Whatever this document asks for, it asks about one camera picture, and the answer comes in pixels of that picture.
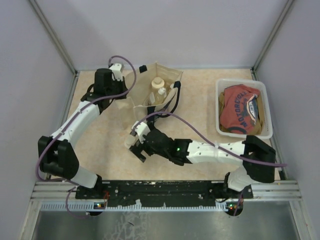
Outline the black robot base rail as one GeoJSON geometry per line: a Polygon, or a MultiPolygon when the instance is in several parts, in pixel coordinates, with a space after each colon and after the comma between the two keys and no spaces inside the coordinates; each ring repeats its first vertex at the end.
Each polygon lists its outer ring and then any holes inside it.
{"type": "Polygon", "coordinates": [[[216,200],[253,198],[250,185],[244,191],[227,187],[226,181],[151,181],[109,180],[94,188],[79,186],[75,192],[77,200],[107,200],[109,207],[127,207],[140,201],[143,207],[214,207],[216,200]]]}

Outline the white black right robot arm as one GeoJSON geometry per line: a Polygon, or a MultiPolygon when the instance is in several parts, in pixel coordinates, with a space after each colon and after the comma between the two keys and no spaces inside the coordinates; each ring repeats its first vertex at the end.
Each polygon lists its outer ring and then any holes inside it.
{"type": "Polygon", "coordinates": [[[249,135],[243,141],[207,143],[186,138],[171,138],[154,128],[137,127],[125,140],[126,148],[144,162],[148,156],[163,157],[175,165],[214,163],[236,166],[226,174],[223,192],[235,198],[246,186],[275,181],[276,152],[259,138],[249,135]]]}

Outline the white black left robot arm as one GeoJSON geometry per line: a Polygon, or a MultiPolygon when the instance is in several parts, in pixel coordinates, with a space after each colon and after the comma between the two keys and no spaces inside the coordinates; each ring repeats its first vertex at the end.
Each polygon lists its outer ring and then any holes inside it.
{"type": "Polygon", "coordinates": [[[95,199],[101,197],[104,186],[98,183],[100,177],[80,166],[74,148],[85,130],[114,99],[125,98],[125,91],[122,64],[97,69],[94,83],[82,96],[71,117],[50,136],[42,136],[38,140],[37,171],[85,187],[87,194],[95,199]]]}

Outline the cream canvas tote bag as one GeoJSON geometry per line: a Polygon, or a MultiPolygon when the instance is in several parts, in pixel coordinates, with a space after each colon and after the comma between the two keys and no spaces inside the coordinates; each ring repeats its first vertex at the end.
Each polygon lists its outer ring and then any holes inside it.
{"type": "Polygon", "coordinates": [[[145,116],[157,112],[156,115],[147,118],[147,124],[153,125],[157,119],[167,118],[169,113],[174,113],[178,108],[181,94],[181,80],[183,71],[152,63],[142,65],[134,73],[125,77],[125,84],[129,88],[134,80],[134,87],[126,95],[126,98],[115,101],[119,111],[121,125],[124,129],[130,128],[135,122],[145,116]],[[152,80],[161,78],[164,80],[166,97],[160,104],[151,103],[150,96],[155,93],[152,80]]]}

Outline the cream lotion bottle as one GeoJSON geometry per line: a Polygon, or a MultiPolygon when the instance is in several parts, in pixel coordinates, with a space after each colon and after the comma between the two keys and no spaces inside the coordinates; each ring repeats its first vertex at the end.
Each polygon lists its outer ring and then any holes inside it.
{"type": "Polygon", "coordinates": [[[153,93],[157,93],[159,89],[165,87],[165,81],[161,77],[155,77],[151,81],[151,89],[153,93]]]}

